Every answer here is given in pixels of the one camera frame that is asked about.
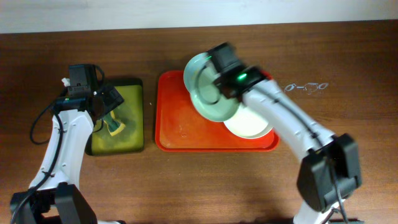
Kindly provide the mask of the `light green plate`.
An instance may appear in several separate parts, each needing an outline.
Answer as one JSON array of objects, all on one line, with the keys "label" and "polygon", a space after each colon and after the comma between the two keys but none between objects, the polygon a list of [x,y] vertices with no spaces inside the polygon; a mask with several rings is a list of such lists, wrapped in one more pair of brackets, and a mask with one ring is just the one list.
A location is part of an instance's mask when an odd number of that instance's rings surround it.
[{"label": "light green plate", "polygon": [[196,111],[205,119],[214,122],[224,122],[230,119],[239,108],[239,101],[235,98],[227,99],[212,83],[195,84],[196,90],[190,93],[190,99]]}]

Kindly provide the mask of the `light blue plate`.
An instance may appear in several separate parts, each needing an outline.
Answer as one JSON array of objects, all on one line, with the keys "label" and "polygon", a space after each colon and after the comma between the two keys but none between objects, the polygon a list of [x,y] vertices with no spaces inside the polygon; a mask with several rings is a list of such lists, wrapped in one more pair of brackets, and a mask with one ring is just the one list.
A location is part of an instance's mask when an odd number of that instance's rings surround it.
[{"label": "light blue plate", "polygon": [[203,52],[192,57],[186,64],[183,71],[183,82],[189,93],[193,93],[197,88],[195,84],[200,81],[201,85],[211,85],[220,73],[216,71],[211,55]]}]

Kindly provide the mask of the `green and yellow sponge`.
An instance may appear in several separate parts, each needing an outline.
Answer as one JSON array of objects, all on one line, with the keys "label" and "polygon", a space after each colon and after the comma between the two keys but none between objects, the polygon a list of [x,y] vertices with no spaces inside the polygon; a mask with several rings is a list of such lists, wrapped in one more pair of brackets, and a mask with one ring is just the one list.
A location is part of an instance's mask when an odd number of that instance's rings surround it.
[{"label": "green and yellow sponge", "polygon": [[108,114],[106,114],[103,117],[103,121],[106,123],[107,129],[111,136],[121,133],[126,127],[122,121],[116,118],[114,111],[110,111]]}]

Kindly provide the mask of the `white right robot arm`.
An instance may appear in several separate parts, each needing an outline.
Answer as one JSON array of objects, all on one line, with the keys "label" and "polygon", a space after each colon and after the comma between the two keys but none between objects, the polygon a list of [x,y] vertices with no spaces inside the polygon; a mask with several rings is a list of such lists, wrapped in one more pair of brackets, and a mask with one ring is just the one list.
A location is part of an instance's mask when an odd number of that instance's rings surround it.
[{"label": "white right robot arm", "polygon": [[225,42],[206,51],[217,78],[214,86],[266,119],[300,161],[297,188],[303,204],[291,223],[331,223],[340,213],[351,223],[344,201],[362,184],[358,143],[309,117],[259,67],[238,58]]}]

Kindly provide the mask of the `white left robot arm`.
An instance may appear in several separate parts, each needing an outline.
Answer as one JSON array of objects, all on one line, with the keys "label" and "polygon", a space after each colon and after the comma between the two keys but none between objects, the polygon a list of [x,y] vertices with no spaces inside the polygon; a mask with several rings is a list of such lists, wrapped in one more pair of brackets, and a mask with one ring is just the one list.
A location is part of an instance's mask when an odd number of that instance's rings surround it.
[{"label": "white left robot arm", "polygon": [[99,223],[79,189],[80,171],[86,145],[101,121],[112,135],[125,125],[114,109],[123,97],[95,64],[71,65],[65,88],[48,105],[52,134],[40,169],[28,190],[14,193],[10,201],[11,223]]}]

